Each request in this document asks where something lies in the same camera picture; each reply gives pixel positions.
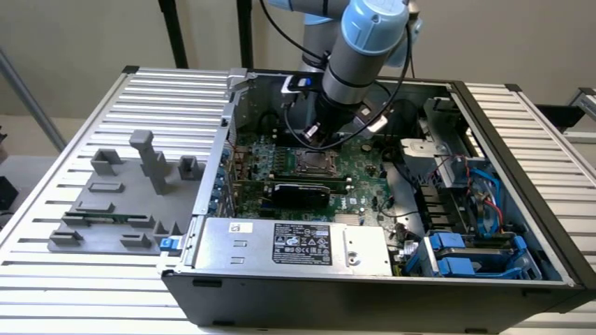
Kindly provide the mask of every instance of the motherboard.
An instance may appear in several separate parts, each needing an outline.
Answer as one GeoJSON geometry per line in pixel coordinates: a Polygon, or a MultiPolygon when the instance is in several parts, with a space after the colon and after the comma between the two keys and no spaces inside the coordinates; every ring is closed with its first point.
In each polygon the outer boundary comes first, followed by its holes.
{"type": "Polygon", "coordinates": [[[282,147],[271,136],[239,136],[235,150],[240,218],[378,225],[391,197],[382,151],[366,139],[342,150],[282,147]]]}

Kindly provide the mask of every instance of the black pole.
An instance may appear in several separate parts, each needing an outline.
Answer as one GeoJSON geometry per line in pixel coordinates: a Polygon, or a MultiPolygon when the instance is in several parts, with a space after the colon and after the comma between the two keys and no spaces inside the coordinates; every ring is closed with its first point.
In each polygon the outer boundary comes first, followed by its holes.
{"type": "Polygon", "coordinates": [[[240,36],[240,57],[243,67],[254,68],[252,63],[252,0],[236,0],[240,36]]]}
{"type": "Polygon", "coordinates": [[[187,50],[184,49],[180,21],[178,21],[176,0],[159,0],[159,9],[162,9],[162,13],[164,14],[176,67],[188,68],[187,50]]]}

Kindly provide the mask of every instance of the green pcb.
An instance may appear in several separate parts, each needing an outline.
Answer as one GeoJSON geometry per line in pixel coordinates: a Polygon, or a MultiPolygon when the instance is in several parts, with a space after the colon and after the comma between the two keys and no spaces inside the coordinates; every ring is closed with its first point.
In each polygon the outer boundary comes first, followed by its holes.
{"type": "MultiPolygon", "coordinates": [[[[270,214],[274,211],[275,218],[280,220],[334,221],[336,214],[359,214],[367,225],[376,224],[376,222],[370,222],[376,219],[372,199],[376,196],[379,204],[383,203],[390,196],[390,188],[387,179],[379,176],[382,174],[382,153],[378,149],[371,149],[372,141],[354,139],[343,145],[342,150],[330,152],[335,163],[335,177],[350,176],[352,188],[347,191],[344,183],[339,183],[339,187],[335,188],[334,181],[326,182],[324,185],[332,189],[328,207],[299,210],[272,209],[264,189],[271,185],[268,179],[271,170],[282,176],[299,175],[296,154],[299,151],[304,153],[304,149],[276,147],[267,138],[254,135],[240,135],[239,145],[248,147],[252,153],[244,164],[256,167],[251,180],[236,181],[236,203],[240,218],[260,218],[262,210],[270,209],[270,214]],[[336,190],[342,190],[346,194],[335,192],[336,190]]],[[[320,181],[310,183],[308,177],[304,177],[298,184],[320,185],[322,183],[320,181]]]]}

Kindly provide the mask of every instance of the power supply label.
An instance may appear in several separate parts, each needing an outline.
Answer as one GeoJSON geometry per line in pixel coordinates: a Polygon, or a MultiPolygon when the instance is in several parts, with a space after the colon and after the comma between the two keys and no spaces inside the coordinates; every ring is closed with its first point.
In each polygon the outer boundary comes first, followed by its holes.
{"type": "Polygon", "coordinates": [[[278,264],[332,265],[330,226],[276,223],[274,261],[278,264]]]}

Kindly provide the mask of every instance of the slotted aluminum surface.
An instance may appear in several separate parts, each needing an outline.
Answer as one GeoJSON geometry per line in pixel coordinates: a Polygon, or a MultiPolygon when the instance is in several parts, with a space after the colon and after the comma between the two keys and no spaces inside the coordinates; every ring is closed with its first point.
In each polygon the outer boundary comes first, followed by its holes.
{"type": "Polygon", "coordinates": [[[511,92],[504,85],[468,84],[468,88],[530,180],[596,269],[594,167],[546,121],[523,93],[511,92]]]}
{"type": "MultiPolygon", "coordinates": [[[[168,159],[183,154],[204,159],[226,88],[226,72],[142,68],[120,76],[0,232],[0,334],[262,334],[192,325],[159,278],[158,256],[50,253],[46,247],[91,175],[95,150],[114,148],[135,157],[128,135],[148,128],[168,159]]],[[[503,334],[594,334],[595,315],[590,303],[566,315],[536,315],[503,334]]]]}

